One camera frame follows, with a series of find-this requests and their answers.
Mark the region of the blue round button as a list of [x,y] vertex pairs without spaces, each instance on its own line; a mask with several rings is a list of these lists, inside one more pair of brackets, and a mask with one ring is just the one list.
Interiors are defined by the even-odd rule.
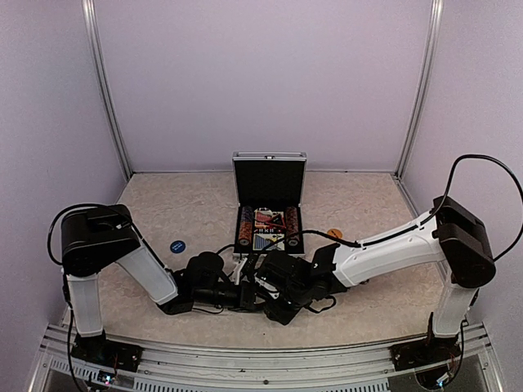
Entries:
[[186,243],[182,240],[175,240],[170,244],[170,251],[174,254],[183,253],[186,249]]

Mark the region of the black red triangular button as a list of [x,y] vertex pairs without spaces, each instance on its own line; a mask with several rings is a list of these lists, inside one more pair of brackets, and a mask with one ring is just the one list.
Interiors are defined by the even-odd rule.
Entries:
[[284,222],[284,216],[281,214],[281,213],[278,213],[276,215],[273,215],[267,222],[266,222],[266,225],[270,226],[270,227],[276,227],[276,228],[281,228],[281,229],[285,229],[286,228],[286,224]]

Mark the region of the aluminium poker case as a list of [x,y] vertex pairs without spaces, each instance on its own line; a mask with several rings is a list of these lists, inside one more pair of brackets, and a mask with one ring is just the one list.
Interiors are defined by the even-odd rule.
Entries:
[[304,256],[304,152],[234,152],[238,199],[233,255],[281,250]]

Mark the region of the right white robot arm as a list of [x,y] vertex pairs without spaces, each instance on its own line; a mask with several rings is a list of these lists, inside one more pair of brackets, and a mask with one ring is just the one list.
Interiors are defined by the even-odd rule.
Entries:
[[418,356],[434,363],[450,347],[480,287],[496,274],[484,223],[450,197],[416,220],[381,238],[360,244],[332,243],[318,248],[311,261],[270,251],[256,277],[271,293],[266,317],[289,324],[313,301],[345,292],[371,278],[426,263],[445,263],[449,270],[438,306],[429,318],[430,335],[418,344]]

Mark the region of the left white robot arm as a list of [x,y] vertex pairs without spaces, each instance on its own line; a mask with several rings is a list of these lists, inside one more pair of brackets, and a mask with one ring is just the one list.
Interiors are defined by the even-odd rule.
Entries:
[[217,252],[202,252],[184,269],[169,269],[122,204],[77,204],[67,207],[56,220],[60,223],[65,297],[83,338],[83,351],[97,363],[109,362],[114,356],[114,344],[104,337],[99,293],[99,274],[113,264],[167,315],[188,313],[196,303],[247,312],[256,309],[254,285],[231,281]]

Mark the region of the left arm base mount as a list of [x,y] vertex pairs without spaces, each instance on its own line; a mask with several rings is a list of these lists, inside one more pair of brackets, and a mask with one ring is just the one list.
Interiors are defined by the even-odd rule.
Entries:
[[128,372],[137,372],[142,352],[143,348],[139,345],[108,339],[105,331],[99,336],[77,335],[71,350],[75,359]]

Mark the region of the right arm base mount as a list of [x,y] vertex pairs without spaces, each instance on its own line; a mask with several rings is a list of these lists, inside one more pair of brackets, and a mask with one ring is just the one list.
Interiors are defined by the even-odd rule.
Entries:
[[397,372],[462,356],[463,348],[458,343],[458,335],[450,338],[436,337],[433,331],[433,319],[434,313],[431,313],[428,319],[427,335],[424,338],[395,344],[389,349]]

